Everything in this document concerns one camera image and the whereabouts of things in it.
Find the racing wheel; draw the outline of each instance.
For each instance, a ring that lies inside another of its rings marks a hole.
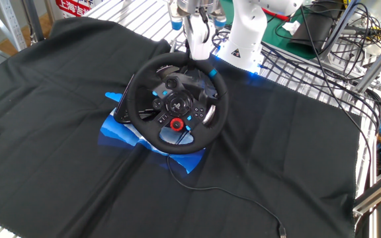
[[[156,72],[160,67],[172,65],[178,68],[190,62],[186,53],[161,54],[149,60],[133,77],[127,89],[126,105],[130,122],[154,147],[170,154],[194,153],[214,141],[226,123],[229,96],[222,76],[207,61],[193,61],[194,67],[207,75],[216,90],[215,97],[208,100],[196,98],[183,84],[181,73],[171,73],[161,78]],[[145,121],[137,108],[137,92],[140,88],[150,90],[155,96],[153,107],[159,112],[152,120]],[[215,115],[207,124],[205,119]],[[176,132],[188,130],[193,141],[188,144],[172,144],[160,137],[161,129],[170,126]]]

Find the black cloth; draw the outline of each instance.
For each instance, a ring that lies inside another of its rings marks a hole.
[[[98,145],[116,106],[105,93],[122,93],[167,50],[112,22],[66,19],[0,65],[2,226],[22,237],[278,237],[256,205],[181,187],[165,156]],[[171,160],[179,179],[257,200],[288,237],[353,237],[359,132],[345,114],[213,63],[230,92],[228,122],[189,175]]]

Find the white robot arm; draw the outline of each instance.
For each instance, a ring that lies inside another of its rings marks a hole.
[[[295,13],[303,1],[233,0],[235,16],[232,31],[229,41],[220,49],[218,56],[236,67],[253,71],[261,60],[261,40],[267,27],[263,8],[287,16]],[[209,22],[208,28],[202,20],[200,8],[205,9],[206,14],[214,19],[214,24]],[[224,27],[226,23],[219,0],[171,0],[169,12],[173,28],[180,29],[184,21],[192,59],[208,59],[213,48],[211,37],[215,34],[215,29]]]

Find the green mat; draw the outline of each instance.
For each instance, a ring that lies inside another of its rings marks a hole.
[[[232,0],[220,0],[220,2],[228,18],[227,24],[232,23],[234,17]],[[296,12],[295,16],[297,17],[292,18],[291,22],[297,20],[299,23],[303,24],[304,21],[300,11]],[[313,53],[310,47],[305,47],[298,44],[289,44],[289,39],[282,38],[275,33],[277,26],[282,23],[283,21],[280,19],[273,19],[271,22],[269,22],[263,36],[263,41],[307,60],[315,58],[316,55]],[[292,37],[292,35],[287,30],[283,29],[283,27],[280,27],[277,30],[277,33],[281,36]]]

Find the steering wheel rim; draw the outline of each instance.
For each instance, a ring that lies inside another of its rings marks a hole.
[[[168,143],[159,136],[159,133],[164,126],[158,128],[159,126],[156,127],[156,120],[145,122],[140,118],[139,112],[136,108],[137,89],[141,86],[147,87],[148,89],[151,87],[152,89],[157,87],[157,83],[154,83],[156,82],[155,72],[160,67],[164,65],[183,67],[188,65],[189,60],[189,56],[182,52],[161,54],[152,58],[135,74],[129,83],[128,91],[126,93],[126,106],[131,123],[137,131],[139,131],[139,133],[147,139],[148,142],[165,153],[180,155],[194,153],[204,149],[209,143],[213,142],[218,137],[227,120],[229,109],[228,90],[222,76],[211,64],[208,63],[208,61],[194,61],[194,66],[211,78],[212,83],[217,90],[217,99],[214,101],[214,104],[216,105],[215,113],[217,114],[217,117],[216,120],[211,123],[210,127],[206,127],[202,122],[197,123],[196,118],[193,118],[193,122],[196,123],[193,124],[194,127],[190,129],[190,134],[194,138],[193,142],[184,145]],[[184,121],[186,124],[192,122],[191,120]]]

